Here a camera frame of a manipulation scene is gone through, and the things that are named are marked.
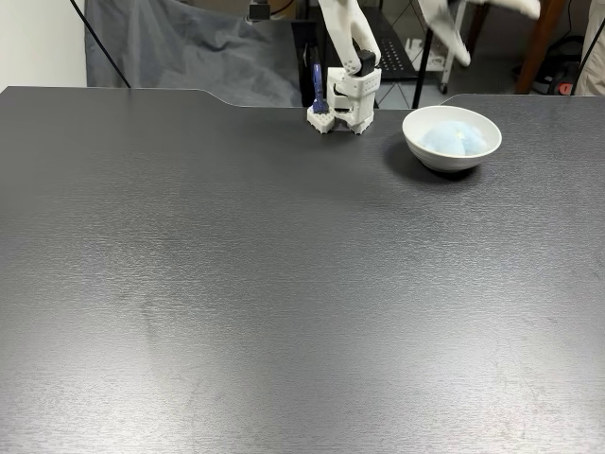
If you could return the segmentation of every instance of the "wall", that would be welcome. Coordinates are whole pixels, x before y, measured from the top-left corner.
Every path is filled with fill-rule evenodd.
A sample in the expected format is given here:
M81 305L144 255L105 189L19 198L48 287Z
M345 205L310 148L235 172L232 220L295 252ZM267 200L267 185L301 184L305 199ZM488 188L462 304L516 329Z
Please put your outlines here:
M86 86L84 26L68 0L0 0L0 92L8 85Z

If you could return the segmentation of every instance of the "blue object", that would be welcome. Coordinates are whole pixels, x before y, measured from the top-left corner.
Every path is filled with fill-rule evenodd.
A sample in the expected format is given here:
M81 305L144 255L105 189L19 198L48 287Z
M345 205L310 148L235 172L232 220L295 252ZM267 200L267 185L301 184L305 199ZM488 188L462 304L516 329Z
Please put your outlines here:
M424 135L420 145L430 151L451 156L472 156L487 149L481 131L462 121L438 123Z
M323 81L321 80L321 65L313 65L313 85L315 87L315 100L313 101L313 112L315 114L328 114L330 109L323 99Z

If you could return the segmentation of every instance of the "black stand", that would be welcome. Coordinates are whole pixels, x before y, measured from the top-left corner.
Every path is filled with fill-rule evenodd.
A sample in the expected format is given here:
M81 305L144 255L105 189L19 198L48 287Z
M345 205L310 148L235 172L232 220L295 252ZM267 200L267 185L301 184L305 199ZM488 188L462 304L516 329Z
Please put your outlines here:
M432 42L433 30L428 28L426 30L426 37L424 38L423 57L420 61L420 71L418 72L418 79L416 80L416 90L414 91L412 109L418 109L418 104L420 103L420 95L423 92L424 75L426 74L426 65L428 64L428 56L431 53Z

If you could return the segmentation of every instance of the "blue cloth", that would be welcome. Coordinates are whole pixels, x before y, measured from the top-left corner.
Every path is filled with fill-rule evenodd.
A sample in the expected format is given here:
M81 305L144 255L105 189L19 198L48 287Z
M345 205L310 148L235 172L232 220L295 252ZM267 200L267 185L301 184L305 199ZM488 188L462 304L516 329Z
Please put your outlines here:
M440 154L472 156L487 149L481 131L461 121L442 121L431 128L420 145Z

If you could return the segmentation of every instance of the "black cable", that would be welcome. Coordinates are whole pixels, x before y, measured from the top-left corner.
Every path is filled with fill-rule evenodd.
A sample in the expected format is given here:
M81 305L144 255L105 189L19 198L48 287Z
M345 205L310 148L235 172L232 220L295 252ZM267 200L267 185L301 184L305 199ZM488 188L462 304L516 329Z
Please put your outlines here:
M433 30L428 28L426 30L426 35L424 38L423 56L420 61L420 71L418 71L418 79L416 80L416 90L414 90L414 100L412 101L412 109L418 109L418 105L420 104L420 94L423 90L424 75L426 74L426 65L428 64L428 56L431 53L432 42Z
M582 69L584 69L584 65L586 64L588 57L590 57L590 53L593 50L593 47L595 47L596 40L598 40L598 37L601 34L601 31L603 30L604 26L605 26L605 19L603 19L603 22L601 22L600 27L596 31L595 38L593 38L593 41L590 43L590 47L588 47L588 50L586 51L586 55L584 56L584 59L582 60L581 65L579 66L578 74L576 75L576 80L574 80L574 85L571 88L571 96L573 96L576 93L576 88L578 87L579 75L582 74Z
M88 21L84 17L84 14L82 14L82 11L79 10L78 5L76 5L76 2L74 0L69 0L69 1L72 3L72 6L74 7L74 9L76 10L76 12L78 13L79 18L82 20L82 22L84 23L84 25L86 25L86 28L88 28L88 31L90 31L91 35L93 35L93 38L95 38L96 43L98 44L98 46L101 48L101 50L105 54L105 57L107 57L107 60L109 60L110 63L112 64L113 69L115 70L115 72L120 75L120 78L122 78L122 80L124 81L124 83L126 84L126 86L130 88L129 82L126 80L126 78L122 74L122 71L120 71L120 68L117 67L117 65L115 64L115 62L112 59L112 56L105 49L105 46L103 45L103 43L96 36L95 31L93 30L93 28L91 27L91 25L88 23Z
M571 4L573 1L574 0L569 0L569 3L567 4L567 23L569 24L569 28L567 29L567 32L557 40L557 42L564 40L567 38L567 35L571 33Z
M277 11L273 11L271 13L271 16L274 16L275 14L279 14L283 10L290 8L290 5L292 5L293 3L294 3L294 0L290 0L289 2L287 2L287 5L285 5L284 7L279 8Z

